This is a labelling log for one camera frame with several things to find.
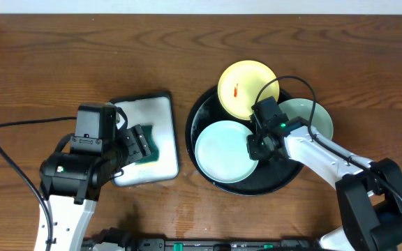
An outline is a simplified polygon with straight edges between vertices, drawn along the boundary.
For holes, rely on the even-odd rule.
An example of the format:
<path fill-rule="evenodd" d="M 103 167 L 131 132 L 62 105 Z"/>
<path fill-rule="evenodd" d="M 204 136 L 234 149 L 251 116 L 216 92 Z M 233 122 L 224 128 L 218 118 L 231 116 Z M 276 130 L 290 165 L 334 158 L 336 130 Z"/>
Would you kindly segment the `light blue plate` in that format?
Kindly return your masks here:
<path fill-rule="evenodd" d="M 195 159 L 201 171 L 219 183 L 236 183 L 250 176 L 258 165 L 257 160 L 250 159 L 246 146 L 251 134 L 235 121 L 207 126 L 195 143 Z"/>

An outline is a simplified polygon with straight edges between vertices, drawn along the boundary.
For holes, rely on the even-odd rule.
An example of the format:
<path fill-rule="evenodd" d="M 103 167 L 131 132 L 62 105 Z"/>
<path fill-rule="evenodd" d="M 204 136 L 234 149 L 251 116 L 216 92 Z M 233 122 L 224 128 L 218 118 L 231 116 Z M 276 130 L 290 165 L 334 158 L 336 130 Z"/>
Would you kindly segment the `green yellow sponge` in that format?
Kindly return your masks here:
<path fill-rule="evenodd" d="M 144 136 L 149 143 L 149 148 L 151 151 L 151 154 L 144 157 L 143 159 L 139 160 L 136 162 L 137 165 L 143 165 L 143 164 L 148 164 L 151 162 L 157 162 L 159 159 L 159 150 L 158 147 L 154 141 L 153 135 L 152 135 L 152 130 L 153 126 L 152 125 L 143 125 L 142 130 L 144 133 Z"/>

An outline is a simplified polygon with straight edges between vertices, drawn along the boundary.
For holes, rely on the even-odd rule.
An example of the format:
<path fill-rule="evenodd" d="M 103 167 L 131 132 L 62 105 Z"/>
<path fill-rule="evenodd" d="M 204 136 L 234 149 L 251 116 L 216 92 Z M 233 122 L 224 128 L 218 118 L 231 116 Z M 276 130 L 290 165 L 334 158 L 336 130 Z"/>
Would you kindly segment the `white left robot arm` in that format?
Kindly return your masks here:
<path fill-rule="evenodd" d="M 149 155 L 143 127 L 116 130 L 116 139 L 61 138 L 40 166 L 41 213 L 35 249 L 80 250 L 101 188 L 125 174 L 123 168 Z"/>

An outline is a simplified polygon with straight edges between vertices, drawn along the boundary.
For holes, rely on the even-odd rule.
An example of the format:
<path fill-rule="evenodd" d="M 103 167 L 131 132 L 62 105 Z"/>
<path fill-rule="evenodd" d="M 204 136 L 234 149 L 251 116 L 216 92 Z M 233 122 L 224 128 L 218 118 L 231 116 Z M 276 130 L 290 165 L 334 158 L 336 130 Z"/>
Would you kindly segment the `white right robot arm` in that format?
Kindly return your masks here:
<path fill-rule="evenodd" d="M 319 240 L 324 250 L 395 250 L 402 244 L 402 171 L 391 159 L 377 162 L 349 152 L 308 127 L 302 118 L 259 119 L 248 136 L 251 159 L 302 163 L 335 190 L 342 225 Z"/>

